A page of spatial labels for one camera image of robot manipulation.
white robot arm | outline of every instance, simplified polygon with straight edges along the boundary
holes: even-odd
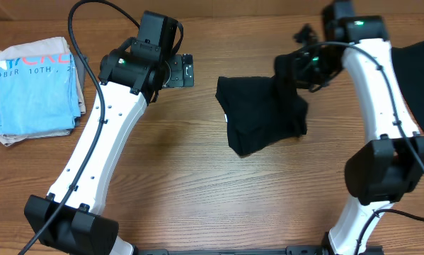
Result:
[[[394,94],[402,128],[409,137],[418,135],[419,129],[403,103],[403,97],[392,67],[391,43],[383,41],[381,38],[375,38],[361,40],[355,46],[370,53],[384,67]],[[380,140],[383,136],[391,139],[401,138],[399,129],[393,125],[396,120],[389,99],[388,87],[382,73],[376,69],[375,64],[363,54],[351,48],[344,51],[342,63],[352,77],[360,101],[361,115],[365,124],[365,143]],[[391,208],[393,205],[389,200],[361,205],[358,198],[349,195],[339,221],[329,232],[329,240],[335,254],[353,255],[358,237],[369,217],[375,210]],[[381,216],[382,214],[380,217],[376,217],[366,230],[360,246],[361,253],[366,250],[367,240]]]
[[[77,188],[70,195],[66,204],[72,208],[79,208],[82,203],[86,204],[89,206],[88,211],[96,215],[101,215],[105,209],[106,194],[115,165],[128,135],[147,107],[142,93],[134,95],[130,93],[128,86],[108,82],[106,86],[101,85],[101,90],[106,107],[105,125],[103,125],[101,136],[79,179]],[[76,176],[87,149],[91,146],[99,118],[100,101],[96,97],[91,116],[79,138],[78,145],[64,171],[48,191],[48,196],[55,195],[55,202],[61,202],[71,181]]]

folded t-shirt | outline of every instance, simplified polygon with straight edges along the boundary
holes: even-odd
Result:
[[[71,53],[0,61],[0,135],[68,130],[80,115]]]

wooden table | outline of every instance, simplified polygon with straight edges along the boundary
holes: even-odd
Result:
[[[385,16],[394,46],[424,40],[424,15]],[[318,16],[189,18],[180,53],[195,58],[195,88],[163,90],[132,131],[116,166],[104,216],[141,249],[250,249],[319,244],[336,223],[348,192],[346,161],[364,145],[353,84],[346,72],[309,102],[308,134],[240,159],[227,144],[215,99],[218,76],[271,76],[275,56],[298,48],[304,23]],[[99,62],[137,29],[124,19],[74,21],[80,48]],[[67,21],[0,22],[0,50],[64,36]],[[86,78],[88,112],[95,90]],[[70,158],[82,126],[69,137],[0,145],[0,254],[32,237],[23,208],[44,196]],[[424,179],[395,206],[424,215]],[[386,254],[424,254],[424,223],[385,215],[370,239]],[[29,254],[56,254],[36,244]]]

black cloth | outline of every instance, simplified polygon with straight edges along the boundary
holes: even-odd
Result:
[[[240,156],[306,134],[308,104],[277,86],[277,77],[218,78],[216,97],[227,115],[229,146]]]
[[[424,41],[391,51],[402,95],[424,131]]]

black cable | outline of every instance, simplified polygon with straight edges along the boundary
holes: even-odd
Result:
[[[379,216],[380,213],[395,213],[395,214],[398,214],[398,215],[402,215],[402,216],[408,217],[408,218],[413,219],[413,220],[424,222],[424,217],[419,217],[419,216],[416,216],[416,215],[412,215],[410,213],[403,212],[403,211],[400,211],[400,210],[395,210],[395,209],[380,209],[380,210],[376,210],[376,211],[374,211],[374,213],[372,213],[372,215],[366,221],[366,224],[364,225],[364,227],[361,230],[360,236],[358,237],[358,240],[357,240],[357,246],[356,246],[356,250],[355,250],[354,255],[358,255],[358,252],[359,252],[360,246],[361,246],[361,241],[362,241],[362,238],[365,235],[365,232],[366,232],[367,228],[370,226],[371,222],[374,220],[375,217],[380,217]]]
[[[377,70],[379,70],[382,73],[383,79],[384,79],[386,86],[388,88],[389,98],[391,100],[391,105],[393,107],[393,115],[394,115],[394,119],[395,119],[395,123],[393,123],[393,125],[396,125],[397,128],[399,129],[399,133],[401,134],[402,138],[405,140],[408,149],[411,151],[411,154],[413,155],[414,159],[417,161],[417,163],[419,164],[419,167],[421,168],[421,170],[424,173],[424,163],[421,161],[418,153],[416,153],[415,148],[413,147],[410,140],[408,139],[405,132],[403,131],[402,122],[399,120],[399,115],[397,113],[396,102],[395,102],[395,99],[394,99],[393,91],[391,89],[391,84],[389,83],[388,76],[386,75],[386,72],[384,71],[383,66],[380,65],[380,63],[378,63],[378,61],[373,56],[371,56],[370,53],[366,52],[365,50],[363,50],[361,48],[358,48],[354,45],[350,45],[350,44],[345,43],[345,42],[319,42],[319,43],[316,43],[315,45],[303,47],[302,49],[299,49],[298,52],[310,50],[311,48],[314,48],[314,47],[321,47],[323,45],[334,45],[334,46],[347,47],[347,48],[357,50],[359,53],[363,54],[365,57],[367,57],[370,61],[372,61],[376,65]],[[362,238],[364,237],[367,228],[370,226],[371,222],[373,221],[373,219],[375,217],[379,217],[380,213],[396,213],[398,215],[403,215],[403,216],[409,217],[411,219],[424,222],[424,217],[415,216],[415,215],[409,214],[407,212],[402,212],[402,211],[399,211],[399,210],[380,209],[380,210],[374,211],[374,213],[371,215],[371,217],[366,222],[365,226],[362,228],[360,236],[357,240],[355,255],[358,255],[358,252],[359,252],[360,246],[361,246],[361,242],[362,242]]]
[[[84,56],[82,55],[81,51],[79,50],[78,44],[76,43],[75,36],[73,34],[73,28],[71,26],[71,22],[73,20],[73,15],[75,13],[75,10],[77,10],[78,7],[80,7],[82,4],[92,3],[92,2],[106,4],[108,6],[113,7],[114,9],[118,10],[120,13],[125,15],[127,18],[129,18],[139,28],[139,24],[135,19],[133,19],[128,13],[126,13],[120,7],[116,6],[113,3],[110,3],[108,1],[83,0],[83,1],[79,1],[78,3],[76,3],[71,8],[70,13],[69,13],[69,18],[68,18],[69,36],[70,36],[70,39],[71,39],[71,43],[72,43],[73,47],[75,48],[76,53],[78,54],[79,59],[81,60],[81,62],[84,65],[84,68],[86,69],[87,73],[91,77],[93,85],[96,87],[97,95],[98,95],[98,98],[100,99],[100,107],[101,107],[100,119],[98,121],[98,127],[97,127],[97,131],[96,131],[96,135],[93,138],[91,147],[89,148],[89,151],[87,151],[87,154],[84,157],[83,163],[79,167],[78,172],[76,173],[76,176],[75,176],[74,180],[72,181],[72,183],[71,183],[67,193],[65,194],[64,198],[62,199],[61,203],[59,203],[56,210],[51,214],[50,218],[44,223],[42,228],[40,228],[40,230],[34,235],[34,237],[23,247],[23,249],[21,249],[21,251],[18,253],[18,255],[25,254],[29,250],[29,248],[31,248],[31,246],[37,241],[37,239],[39,239],[39,237],[50,226],[50,224],[53,222],[53,220],[59,214],[61,209],[64,207],[64,205],[66,204],[67,200],[69,199],[71,193],[74,191],[79,179],[81,178],[81,174],[83,173],[84,168],[86,168],[86,165],[87,165],[89,159],[91,158],[93,150],[95,149],[95,147],[97,145],[98,138],[100,137],[101,130],[103,128],[103,124],[104,124],[104,121],[105,121],[105,99],[103,98],[103,93],[101,91],[100,84],[98,83],[97,78],[94,76],[92,69],[89,67],[88,63],[84,59]]]

